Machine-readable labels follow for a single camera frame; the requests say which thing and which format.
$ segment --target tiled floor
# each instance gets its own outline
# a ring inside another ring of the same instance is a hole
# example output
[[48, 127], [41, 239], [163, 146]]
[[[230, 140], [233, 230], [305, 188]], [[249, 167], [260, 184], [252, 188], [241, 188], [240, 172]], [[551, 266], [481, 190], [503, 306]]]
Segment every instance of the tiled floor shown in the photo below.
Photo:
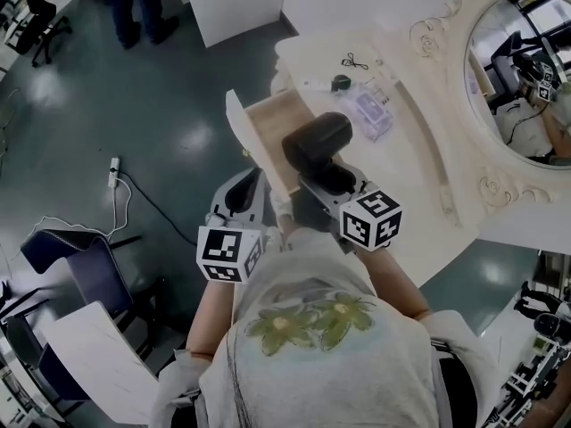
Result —
[[[286, 27], [270, 24], [206, 50], [191, 9], [178, 0], [163, 3], [165, 15], [178, 14], [178, 31], [163, 45], [143, 38], [125, 52], [110, 9], [74, 0], [65, 10], [74, 32], [62, 39], [54, 63], [34, 70], [19, 58], [0, 83], [0, 102], [21, 90], [0, 177], [0, 244], [12, 276], [0, 255], [0, 277], [11, 278], [16, 294], [46, 288], [41, 297], [52, 302], [35, 325], [82, 300], [65, 262], [37, 275], [19, 246], [44, 215], [111, 228], [111, 157], [121, 157], [123, 169], [190, 237], [218, 186], [252, 164], [229, 128], [225, 93], [235, 89], [244, 105], [269, 96], [274, 45], [288, 37]], [[120, 188], [120, 211], [125, 200]], [[128, 227], [116, 237], [131, 235], [144, 239], [116, 252], [127, 282], [164, 276], [168, 311], [188, 327], [204, 287], [194, 248], [139, 193]], [[435, 309], [458, 309], [481, 333], [533, 272], [535, 257], [532, 250], [476, 241], [422, 290]], [[70, 421], [81, 428], [117, 426], [93, 404]]]

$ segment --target drawer front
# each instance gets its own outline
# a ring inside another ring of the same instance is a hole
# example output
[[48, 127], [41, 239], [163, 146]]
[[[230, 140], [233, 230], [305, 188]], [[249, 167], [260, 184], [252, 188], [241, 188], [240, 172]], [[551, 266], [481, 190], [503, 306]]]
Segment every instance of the drawer front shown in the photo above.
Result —
[[298, 93], [285, 91], [245, 109], [231, 90], [226, 95], [226, 114], [236, 138], [265, 171], [271, 188], [282, 198], [297, 191], [298, 173], [286, 160], [282, 140], [313, 120]]

